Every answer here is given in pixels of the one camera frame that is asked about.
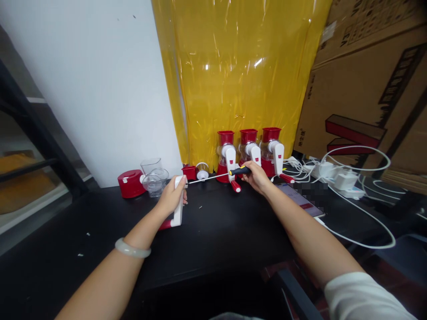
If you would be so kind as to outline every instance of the screwdriver handle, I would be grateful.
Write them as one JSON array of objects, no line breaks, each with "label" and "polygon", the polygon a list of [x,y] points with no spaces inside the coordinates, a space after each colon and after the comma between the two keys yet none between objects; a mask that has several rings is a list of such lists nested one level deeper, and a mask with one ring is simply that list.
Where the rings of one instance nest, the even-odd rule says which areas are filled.
[{"label": "screwdriver handle", "polygon": [[237,174],[248,174],[248,173],[251,173],[251,170],[247,166],[241,166],[240,168],[229,171],[230,176],[234,176]]}]

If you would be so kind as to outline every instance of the yellow plastic sheet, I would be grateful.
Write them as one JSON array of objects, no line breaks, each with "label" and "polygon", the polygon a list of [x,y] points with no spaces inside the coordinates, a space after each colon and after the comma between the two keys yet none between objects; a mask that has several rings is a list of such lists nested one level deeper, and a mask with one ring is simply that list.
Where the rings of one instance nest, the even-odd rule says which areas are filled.
[{"label": "yellow plastic sheet", "polygon": [[331,0],[152,0],[183,163],[218,165],[219,130],[282,129],[289,157]]}]

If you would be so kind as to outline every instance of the screwdriver shaft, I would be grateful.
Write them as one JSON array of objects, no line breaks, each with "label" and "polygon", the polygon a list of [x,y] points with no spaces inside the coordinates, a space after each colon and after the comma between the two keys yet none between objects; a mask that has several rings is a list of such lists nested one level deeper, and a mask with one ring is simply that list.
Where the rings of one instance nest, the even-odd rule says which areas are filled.
[{"label": "screwdriver shaft", "polygon": [[[224,174],[219,175],[219,176],[228,176],[228,175],[229,175],[229,173],[224,173]],[[196,180],[196,181],[188,182],[187,184],[193,184],[193,183],[197,183],[197,182],[202,182],[202,181],[206,181],[206,180],[209,180],[209,179],[218,178],[219,176],[213,176],[213,177],[209,177],[209,178],[206,178],[206,179],[203,179],[203,180]]]}]

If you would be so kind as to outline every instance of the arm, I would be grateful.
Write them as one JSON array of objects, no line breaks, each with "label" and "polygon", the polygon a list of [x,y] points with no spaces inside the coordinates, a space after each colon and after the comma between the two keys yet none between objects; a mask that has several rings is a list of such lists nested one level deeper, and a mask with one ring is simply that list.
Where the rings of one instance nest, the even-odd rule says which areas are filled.
[{"label": "arm", "polygon": [[350,272],[364,272],[344,246],[307,212],[270,182],[264,170],[249,161],[252,173],[243,180],[270,203],[298,256],[324,287],[332,279]]},{"label": "arm", "polygon": [[[128,233],[124,242],[147,250],[163,221],[178,205],[187,182],[175,189],[175,177],[165,187],[158,204]],[[56,319],[119,319],[126,309],[144,259],[113,249],[62,308]]]}]

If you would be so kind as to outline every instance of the bracelet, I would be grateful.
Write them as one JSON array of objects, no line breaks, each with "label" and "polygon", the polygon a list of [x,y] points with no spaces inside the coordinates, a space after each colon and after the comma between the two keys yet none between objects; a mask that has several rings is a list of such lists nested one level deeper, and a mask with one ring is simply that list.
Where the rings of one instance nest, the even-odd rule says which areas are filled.
[{"label": "bracelet", "polygon": [[121,253],[132,256],[135,258],[146,258],[151,253],[151,248],[148,250],[142,250],[135,247],[132,247],[123,241],[124,238],[120,238],[116,241],[116,249]]}]

